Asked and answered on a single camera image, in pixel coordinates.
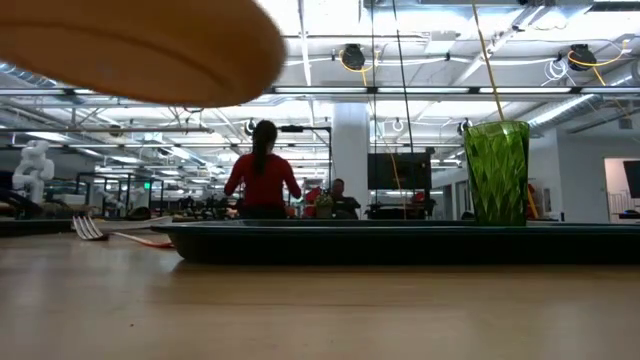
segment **dark tray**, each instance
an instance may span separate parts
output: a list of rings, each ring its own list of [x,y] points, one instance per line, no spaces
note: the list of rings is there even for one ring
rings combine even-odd
[[[72,232],[71,219],[0,221],[0,238],[65,232]]]
[[[637,264],[640,226],[454,221],[210,221],[166,225],[187,260],[219,264]]]

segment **green drinking glass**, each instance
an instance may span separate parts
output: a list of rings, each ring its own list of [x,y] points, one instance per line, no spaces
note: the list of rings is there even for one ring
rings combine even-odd
[[[501,121],[468,127],[464,148],[476,222],[526,225],[529,124]]]

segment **wooden table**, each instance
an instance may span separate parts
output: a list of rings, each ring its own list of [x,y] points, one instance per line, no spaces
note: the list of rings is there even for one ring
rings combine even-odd
[[[247,268],[0,239],[0,359],[637,360],[637,268]]]

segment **woman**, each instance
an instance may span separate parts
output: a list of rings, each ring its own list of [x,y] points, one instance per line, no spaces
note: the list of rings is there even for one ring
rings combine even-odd
[[[253,130],[253,152],[240,156],[231,171],[224,193],[231,196],[240,181],[245,183],[245,197],[241,215],[253,219],[286,219],[282,183],[296,199],[302,192],[289,162],[272,154],[278,129],[262,120]]]

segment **white robot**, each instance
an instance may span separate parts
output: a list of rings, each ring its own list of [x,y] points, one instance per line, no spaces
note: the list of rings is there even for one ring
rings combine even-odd
[[[36,204],[42,204],[45,180],[53,179],[55,165],[53,161],[46,158],[45,153],[49,150],[49,143],[42,140],[31,140],[27,147],[22,149],[22,160],[13,173],[14,191],[25,196],[26,188],[29,187],[29,198]]]
[[[106,192],[103,188],[97,188],[96,192],[105,197],[104,200],[106,203],[113,204],[118,209],[125,208],[124,203],[126,201],[126,193],[123,192],[122,194],[120,194],[120,199],[116,199],[113,194]],[[129,192],[129,204],[135,204],[138,197],[140,197],[140,195],[144,194],[145,192],[146,190],[144,188],[131,189],[131,191]]]

